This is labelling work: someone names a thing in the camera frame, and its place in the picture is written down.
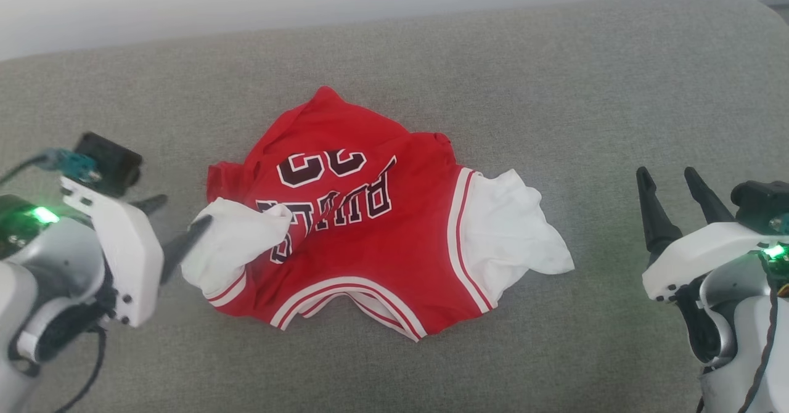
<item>cable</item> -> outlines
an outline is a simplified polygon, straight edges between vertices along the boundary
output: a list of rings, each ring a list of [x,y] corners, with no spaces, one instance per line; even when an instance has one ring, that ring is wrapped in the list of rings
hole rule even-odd
[[[28,158],[28,160],[25,160],[25,162],[18,164],[10,171],[8,171],[6,174],[0,176],[0,186],[6,185],[6,183],[10,182],[11,179],[16,177],[17,174],[24,171],[25,169],[30,168],[31,166],[39,162],[43,162],[47,159],[48,159],[47,155],[43,155],[43,154],[39,154],[36,155],[35,157]]]
[[[93,383],[96,382],[96,377],[99,376],[101,365],[104,364],[104,351],[107,350],[107,331],[98,325],[95,326],[91,331],[94,331],[99,335],[99,354],[96,356],[96,365],[93,367],[91,376],[88,377],[88,382],[85,383],[85,386],[82,387],[82,390],[80,390],[80,392],[77,393],[76,396],[74,396],[74,398],[68,402],[68,404],[56,410],[55,413],[65,413],[65,411],[70,410],[71,407],[73,407],[76,403],[82,401],[82,398],[87,395],[88,391],[91,389],[91,386],[93,386]]]
[[[753,399],[756,398],[756,393],[759,391],[759,386],[761,385],[761,380],[764,377],[764,372],[767,370],[767,363],[770,360],[772,345],[775,343],[775,324],[778,323],[778,291],[775,289],[775,284],[772,281],[769,262],[767,262],[767,258],[763,253],[759,254],[759,260],[761,261],[761,267],[764,269],[764,273],[767,274],[767,284],[770,286],[770,326],[767,328],[767,343],[764,345],[764,349],[761,351],[761,363],[759,364],[756,373],[753,374],[753,384],[751,384],[750,388],[748,388],[748,392],[745,396],[745,402],[742,404],[742,407],[737,411],[737,413],[745,413],[750,408],[750,404],[753,403]]]

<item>red basketball jersey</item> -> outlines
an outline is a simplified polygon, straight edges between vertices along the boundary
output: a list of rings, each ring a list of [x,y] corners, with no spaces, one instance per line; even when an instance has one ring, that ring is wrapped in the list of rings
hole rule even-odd
[[[510,229],[513,217],[526,215],[530,230],[555,234],[539,206],[524,202],[535,200],[529,190],[536,203],[539,194],[515,172],[504,176],[489,181],[457,165],[445,135],[409,133],[323,87],[285,112],[243,164],[209,169],[209,202],[223,197],[258,211],[283,204],[293,219],[278,247],[206,298],[226,314],[285,329],[297,314],[310,317],[346,295],[413,340],[482,315],[534,268],[518,263],[518,252],[502,267],[496,255],[521,247],[490,245],[490,217]],[[469,207],[475,216],[464,216]],[[558,234],[549,237],[552,249],[566,252]],[[541,259],[541,271],[571,269],[569,253],[559,256]]]

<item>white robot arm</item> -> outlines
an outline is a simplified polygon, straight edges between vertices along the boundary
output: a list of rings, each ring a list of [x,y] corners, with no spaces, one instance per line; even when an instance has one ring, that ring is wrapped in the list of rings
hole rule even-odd
[[[93,380],[104,353],[101,323],[149,320],[160,284],[211,222],[201,219],[162,247],[146,212],[166,197],[117,199],[136,182],[141,157],[91,133],[75,151],[61,151],[50,169],[64,173],[64,202],[78,216],[0,197],[0,413],[26,411],[41,366],[86,331],[99,333]]]
[[[646,168],[637,172],[652,253],[644,289],[685,319],[704,365],[698,411],[789,412],[789,185],[741,184],[732,192],[735,218],[695,169],[685,179],[709,225],[683,237]]]

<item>gray fabric surface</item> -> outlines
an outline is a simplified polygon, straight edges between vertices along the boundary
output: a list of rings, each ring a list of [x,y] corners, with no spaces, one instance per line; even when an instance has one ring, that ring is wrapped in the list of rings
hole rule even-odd
[[[577,270],[527,275],[499,309],[415,345],[334,301],[288,332],[223,316],[175,278],[144,328],[110,329],[76,410],[692,411],[679,311],[642,288],[634,173],[647,165],[685,232],[703,225],[682,169],[727,201],[787,179],[789,28],[747,0],[600,0],[30,57],[0,64],[0,168],[92,130],[140,152],[133,196],[167,193],[163,239],[203,205],[206,166],[241,160],[322,84],[461,163],[515,168]],[[54,202],[56,177],[8,190]],[[96,340],[46,369],[33,410],[84,383]]]
[[[775,6],[772,10],[778,12],[778,15],[783,18],[783,21],[789,25],[789,6]]]

